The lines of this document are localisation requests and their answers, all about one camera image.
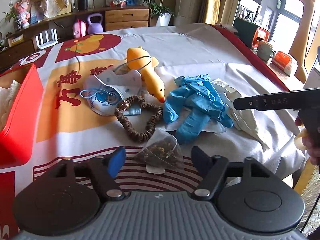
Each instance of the red tissue box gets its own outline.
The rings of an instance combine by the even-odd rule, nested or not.
[[[3,73],[0,76],[0,87],[9,88],[13,80],[19,82],[21,87],[0,132],[0,169],[23,165],[30,159],[43,93],[33,63]]]

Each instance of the yellow curtain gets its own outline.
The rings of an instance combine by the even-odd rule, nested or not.
[[[202,4],[199,22],[214,24],[219,17],[220,0],[205,0]]]
[[[239,0],[205,0],[199,22],[233,24]]]

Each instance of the brown bracelet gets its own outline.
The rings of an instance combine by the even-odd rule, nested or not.
[[[142,109],[148,109],[155,112],[155,114],[147,122],[145,132],[138,133],[136,130],[134,130],[132,127],[132,123],[122,113],[122,111],[127,111],[129,107],[134,103],[139,104]],[[159,122],[159,120],[162,119],[162,114],[162,106],[157,106],[155,104],[148,103],[147,101],[145,101],[143,97],[140,96],[132,96],[125,100],[122,100],[115,110],[116,118],[127,131],[128,136],[135,142],[145,142],[151,138],[151,136],[156,130],[156,124]]]

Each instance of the white router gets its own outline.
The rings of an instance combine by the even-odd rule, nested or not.
[[[57,37],[57,30],[56,29],[51,29],[51,38],[52,38],[51,41],[49,41],[48,30],[45,31],[44,34],[45,34],[46,42],[44,42],[44,40],[43,40],[42,33],[39,33],[38,35],[35,36],[36,44],[37,44],[38,49],[45,49],[47,47],[53,46],[53,45],[58,43],[58,37]]]

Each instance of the human hand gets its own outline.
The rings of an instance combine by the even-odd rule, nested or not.
[[[294,121],[294,124],[296,126],[301,126],[302,122],[299,117]],[[314,142],[312,138],[309,136],[302,138],[303,145],[307,148],[308,154],[310,155],[310,162],[313,165],[319,165],[320,164],[320,148],[314,147]]]

